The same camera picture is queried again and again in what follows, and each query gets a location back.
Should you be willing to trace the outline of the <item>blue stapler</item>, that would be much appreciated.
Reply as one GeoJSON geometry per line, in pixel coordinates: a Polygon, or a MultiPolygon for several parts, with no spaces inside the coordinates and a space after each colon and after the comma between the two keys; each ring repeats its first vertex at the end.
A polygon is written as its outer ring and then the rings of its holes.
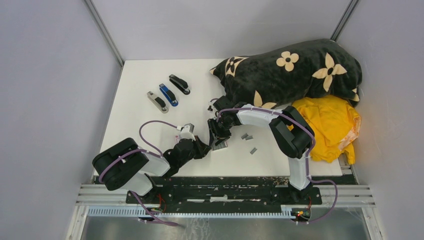
{"type": "Polygon", "coordinates": [[[176,107],[178,106],[179,102],[175,96],[175,94],[163,83],[159,85],[159,90],[161,93],[165,96],[165,98],[168,100],[171,106],[176,107]]]}

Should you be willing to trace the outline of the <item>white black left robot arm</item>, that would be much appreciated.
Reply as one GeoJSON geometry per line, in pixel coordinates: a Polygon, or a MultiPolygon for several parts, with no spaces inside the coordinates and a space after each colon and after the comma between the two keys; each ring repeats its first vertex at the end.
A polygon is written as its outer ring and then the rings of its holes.
{"type": "Polygon", "coordinates": [[[92,165],[99,174],[99,182],[109,191],[131,191],[149,204],[158,195],[151,176],[171,177],[189,161],[204,158],[211,149],[196,135],[194,139],[180,139],[173,148],[158,155],[140,148],[133,138],[128,137],[99,153],[92,165]]]}

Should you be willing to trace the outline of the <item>beige stapler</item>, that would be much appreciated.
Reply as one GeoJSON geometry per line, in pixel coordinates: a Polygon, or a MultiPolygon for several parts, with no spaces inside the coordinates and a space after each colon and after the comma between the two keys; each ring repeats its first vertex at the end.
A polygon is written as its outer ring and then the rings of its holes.
{"type": "Polygon", "coordinates": [[[167,107],[165,101],[153,93],[152,91],[147,92],[148,99],[163,113],[166,114],[169,111],[169,108],[167,107]]]}

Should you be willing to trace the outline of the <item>red white staple box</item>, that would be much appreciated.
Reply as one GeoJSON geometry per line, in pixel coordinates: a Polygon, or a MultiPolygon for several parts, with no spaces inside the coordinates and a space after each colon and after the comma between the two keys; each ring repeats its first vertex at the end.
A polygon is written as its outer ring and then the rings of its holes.
{"type": "Polygon", "coordinates": [[[180,135],[176,135],[175,136],[175,142],[178,144],[181,140],[181,136],[180,135]]]}

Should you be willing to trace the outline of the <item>black stapler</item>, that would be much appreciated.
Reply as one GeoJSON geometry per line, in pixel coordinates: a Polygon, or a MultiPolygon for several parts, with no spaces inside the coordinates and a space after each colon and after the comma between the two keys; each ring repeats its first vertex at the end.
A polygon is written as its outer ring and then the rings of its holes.
{"type": "Polygon", "coordinates": [[[169,75],[169,81],[174,86],[176,86],[184,95],[189,95],[191,93],[188,83],[185,80],[177,77],[176,75],[169,75]]]}

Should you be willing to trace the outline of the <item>staple box with staples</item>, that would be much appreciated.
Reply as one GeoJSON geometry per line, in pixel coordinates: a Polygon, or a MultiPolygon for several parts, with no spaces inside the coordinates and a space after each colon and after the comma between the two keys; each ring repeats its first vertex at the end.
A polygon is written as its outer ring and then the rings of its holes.
{"type": "Polygon", "coordinates": [[[224,148],[227,148],[228,147],[228,143],[227,143],[227,141],[222,141],[222,142],[220,142],[220,143],[214,143],[212,146],[211,146],[211,149],[213,150],[213,151],[217,151],[217,150],[221,150],[221,149],[224,149],[224,148]]]}

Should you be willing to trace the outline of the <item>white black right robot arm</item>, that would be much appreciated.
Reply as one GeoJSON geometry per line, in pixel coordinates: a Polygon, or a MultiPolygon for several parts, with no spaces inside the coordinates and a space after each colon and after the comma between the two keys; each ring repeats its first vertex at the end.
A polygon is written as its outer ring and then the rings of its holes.
{"type": "Polygon", "coordinates": [[[266,109],[245,102],[232,104],[225,96],[209,102],[208,111],[214,117],[207,121],[209,145],[215,147],[231,137],[235,126],[251,125],[268,129],[279,149],[288,157],[289,199],[302,204],[309,198],[312,186],[308,157],[316,144],[315,133],[293,106],[285,109],[266,109]]]}

